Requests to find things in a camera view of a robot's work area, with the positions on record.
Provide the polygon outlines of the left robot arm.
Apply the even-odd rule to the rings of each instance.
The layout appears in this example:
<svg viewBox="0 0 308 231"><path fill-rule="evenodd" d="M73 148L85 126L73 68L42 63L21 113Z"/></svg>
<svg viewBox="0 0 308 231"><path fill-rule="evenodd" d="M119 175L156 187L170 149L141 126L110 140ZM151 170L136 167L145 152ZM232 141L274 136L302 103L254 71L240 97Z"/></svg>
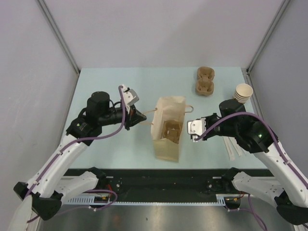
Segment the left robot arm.
<svg viewBox="0 0 308 231"><path fill-rule="evenodd" d="M89 168L67 184L60 184L60 179L94 140L110 138L147 119L134 105L139 100L134 90L121 85L118 91L120 101L115 103L107 92L94 92L44 166L27 182L18 182L14 186L13 190L22 200L32 199L31 209L41 219L51 219L67 200L81 193L104 190L112 194L107 190L106 174L96 167Z"/></svg>

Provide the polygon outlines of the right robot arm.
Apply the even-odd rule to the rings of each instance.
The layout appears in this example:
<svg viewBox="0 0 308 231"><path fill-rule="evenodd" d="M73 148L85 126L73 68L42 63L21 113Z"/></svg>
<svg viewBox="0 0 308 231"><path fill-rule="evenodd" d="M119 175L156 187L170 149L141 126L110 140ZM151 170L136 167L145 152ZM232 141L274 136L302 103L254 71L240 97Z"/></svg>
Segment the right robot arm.
<svg viewBox="0 0 308 231"><path fill-rule="evenodd" d="M195 141L214 137L232 137L245 151L260 160L280 183L255 179L235 168L222 181L227 193L244 191L272 205L279 215L293 225L308 224L308 179L293 163L277 135L266 122L236 100L219 104L220 115L200 118L201 133Z"/></svg>

